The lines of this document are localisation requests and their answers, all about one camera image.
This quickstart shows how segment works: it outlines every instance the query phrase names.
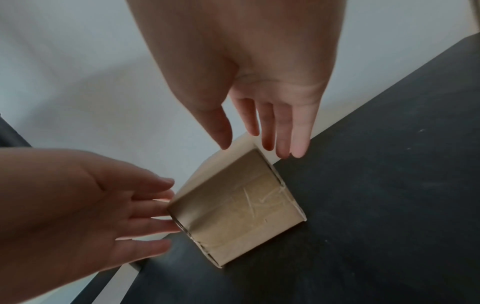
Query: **finger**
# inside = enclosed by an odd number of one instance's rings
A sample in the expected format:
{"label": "finger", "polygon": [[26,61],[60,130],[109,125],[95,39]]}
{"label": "finger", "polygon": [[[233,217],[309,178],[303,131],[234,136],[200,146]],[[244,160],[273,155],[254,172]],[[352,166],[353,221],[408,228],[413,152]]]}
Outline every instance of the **finger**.
{"label": "finger", "polygon": [[255,102],[260,118],[261,125],[261,144],[263,147],[271,151],[275,147],[275,116],[274,108],[270,103]]}
{"label": "finger", "polygon": [[119,227],[118,237],[140,237],[165,232],[180,232],[180,228],[172,220],[133,218]]}
{"label": "finger", "polygon": [[127,162],[84,153],[83,167],[94,177],[102,190],[161,192],[170,189],[174,180],[159,177],[151,171]]}
{"label": "finger", "polygon": [[169,189],[166,191],[160,191],[155,193],[135,193],[132,197],[132,200],[150,200],[150,199],[161,199],[161,200],[171,200],[175,196],[175,192]]}
{"label": "finger", "polygon": [[233,136],[232,127],[221,106],[213,110],[188,110],[222,149],[230,146]]}
{"label": "finger", "polygon": [[115,241],[112,253],[105,269],[120,266],[140,259],[161,255],[172,246],[169,239],[153,241],[119,240]]}
{"label": "finger", "polygon": [[279,158],[290,156],[292,139],[292,107],[287,104],[273,106],[276,125],[276,154]]}
{"label": "finger", "polygon": [[231,101],[240,115],[243,124],[245,124],[246,130],[251,135],[258,136],[260,134],[260,130],[259,122],[257,121],[257,109],[255,108],[255,101],[250,98],[232,98]]}
{"label": "finger", "polygon": [[319,111],[320,103],[312,105],[295,106],[293,112],[293,131],[291,154],[294,157],[302,157],[307,152],[312,136],[315,118]]}
{"label": "finger", "polygon": [[168,216],[166,202],[159,202],[156,200],[144,200],[132,202],[133,210],[130,218],[135,217],[156,217],[156,216]]}

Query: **box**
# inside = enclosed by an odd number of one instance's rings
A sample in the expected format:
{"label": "box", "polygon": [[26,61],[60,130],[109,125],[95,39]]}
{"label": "box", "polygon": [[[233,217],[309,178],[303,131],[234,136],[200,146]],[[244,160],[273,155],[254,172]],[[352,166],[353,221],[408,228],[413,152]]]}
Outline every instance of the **box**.
{"label": "box", "polygon": [[205,161],[168,210],[217,267],[307,220],[248,136]]}

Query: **right hand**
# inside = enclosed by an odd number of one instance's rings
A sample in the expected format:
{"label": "right hand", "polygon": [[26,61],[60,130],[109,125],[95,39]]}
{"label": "right hand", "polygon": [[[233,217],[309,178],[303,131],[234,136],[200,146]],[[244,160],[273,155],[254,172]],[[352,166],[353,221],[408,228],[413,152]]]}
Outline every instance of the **right hand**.
{"label": "right hand", "polygon": [[308,148],[344,0],[127,0],[168,85],[226,149],[230,94],[246,129],[286,158]]}

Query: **table top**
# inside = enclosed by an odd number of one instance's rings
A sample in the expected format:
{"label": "table top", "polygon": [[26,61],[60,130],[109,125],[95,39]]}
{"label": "table top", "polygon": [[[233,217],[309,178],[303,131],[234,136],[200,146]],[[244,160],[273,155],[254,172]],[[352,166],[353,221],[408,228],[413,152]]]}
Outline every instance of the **table top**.
{"label": "table top", "polygon": [[275,167],[307,222],[224,269],[170,235],[122,303],[480,301],[480,35]]}

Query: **skin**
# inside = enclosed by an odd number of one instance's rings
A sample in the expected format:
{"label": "skin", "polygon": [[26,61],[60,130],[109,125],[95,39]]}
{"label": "skin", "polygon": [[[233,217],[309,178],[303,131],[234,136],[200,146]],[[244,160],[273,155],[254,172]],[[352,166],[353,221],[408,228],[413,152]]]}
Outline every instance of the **skin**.
{"label": "skin", "polygon": [[246,129],[302,157],[335,63],[342,0],[127,0],[178,100],[226,149],[230,95]]}
{"label": "skin", "polygon": [[173,180],[92,153],[0,150],[0,294],[16,303],[100,270],[160,255],[178,232]]}

